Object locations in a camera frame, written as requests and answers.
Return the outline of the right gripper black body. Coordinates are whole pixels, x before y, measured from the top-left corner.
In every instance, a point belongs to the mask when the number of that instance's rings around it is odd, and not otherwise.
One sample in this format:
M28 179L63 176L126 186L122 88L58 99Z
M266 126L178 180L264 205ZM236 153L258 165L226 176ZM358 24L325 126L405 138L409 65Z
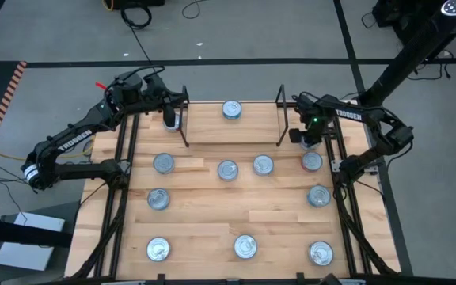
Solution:
M307 117L305 127L306 130L302 134L302 145L304 147L317 147L321 144L325 120L320 116Z

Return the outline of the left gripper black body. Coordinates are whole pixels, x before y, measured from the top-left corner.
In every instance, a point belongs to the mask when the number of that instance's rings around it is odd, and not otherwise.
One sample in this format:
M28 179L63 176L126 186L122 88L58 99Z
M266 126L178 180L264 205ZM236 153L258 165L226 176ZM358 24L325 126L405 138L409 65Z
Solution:
M142 92L145 109L164 109L166 106L178 108L182 102L189 100L186 89L171 91L157 74L146 76L143 81L146 83L146 89Z

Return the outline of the red label seafood can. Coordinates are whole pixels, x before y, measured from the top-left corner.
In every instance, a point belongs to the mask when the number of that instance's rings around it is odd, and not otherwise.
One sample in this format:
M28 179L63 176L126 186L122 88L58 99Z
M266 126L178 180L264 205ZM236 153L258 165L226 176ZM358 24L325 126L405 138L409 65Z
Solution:
M174 125L172 127L169 127L163 120L162 125L163 125L164 129L166 129L168 132L177 132L178 128L179 128L180 118L181 118L180 115L178 113L176 113Z
M238 165L235 161L221 161L217 169L218 176L223 181L234 181L238 178Z
M306 171L315 172L323 166L322 156L317 152L307 152L302 156L302 167Z
M153 262L161 262L170 254L170 244L164 237L153 237L146 246L146 255Z

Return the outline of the teal yellowfin tuna can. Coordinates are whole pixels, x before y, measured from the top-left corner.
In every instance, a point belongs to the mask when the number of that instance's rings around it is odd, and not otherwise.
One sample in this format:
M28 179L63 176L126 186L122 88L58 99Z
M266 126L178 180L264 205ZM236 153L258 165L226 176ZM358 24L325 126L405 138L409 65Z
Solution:
M325 207L331 201L330 191L320 184L313 186L306 198L313 207Z
M237 120L241 117L242 106L239 101L229 100L222 104L222 114L228 120Z
M253 161L253 170L256 175L268 176L274 170L274 161L266 154L258 155Z
M164 188L152 189L147 196L147 203L153 210L165 210L170 203L169 193Z

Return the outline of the wooden shelf with black frames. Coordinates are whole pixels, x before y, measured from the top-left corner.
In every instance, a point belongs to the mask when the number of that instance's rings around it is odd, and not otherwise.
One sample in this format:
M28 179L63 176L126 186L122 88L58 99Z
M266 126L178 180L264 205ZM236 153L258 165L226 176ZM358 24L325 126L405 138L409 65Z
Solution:
M284 86L272 101L242 101L241 117L227 119L221 101L186 101L180 105L179 132L184 144L275 144L289 129Z

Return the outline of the black floor equipment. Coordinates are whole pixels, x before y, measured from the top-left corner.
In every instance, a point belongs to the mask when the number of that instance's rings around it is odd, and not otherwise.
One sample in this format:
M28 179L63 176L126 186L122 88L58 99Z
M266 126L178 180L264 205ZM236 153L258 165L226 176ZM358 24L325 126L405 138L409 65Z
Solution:
M379 28L391 27L406 44L443 3L443 0L378 0L371 14Z

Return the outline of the white flat box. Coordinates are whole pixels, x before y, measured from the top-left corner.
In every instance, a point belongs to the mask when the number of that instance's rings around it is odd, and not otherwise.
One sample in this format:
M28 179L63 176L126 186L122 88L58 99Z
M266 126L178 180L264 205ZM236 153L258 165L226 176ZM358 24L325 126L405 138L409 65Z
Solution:
M24 212L19 213L13 223L59 232L63 229L65 220ZM3 242L0 248L0 265L44 271L48 266L53 250L53 247L45 245Z

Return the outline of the black desk edge bar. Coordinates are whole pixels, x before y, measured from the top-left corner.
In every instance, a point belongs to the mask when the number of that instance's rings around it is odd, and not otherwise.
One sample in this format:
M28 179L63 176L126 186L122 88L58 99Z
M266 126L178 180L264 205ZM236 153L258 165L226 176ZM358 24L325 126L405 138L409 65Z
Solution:
M0 221L0 241L69 248L73 234Z

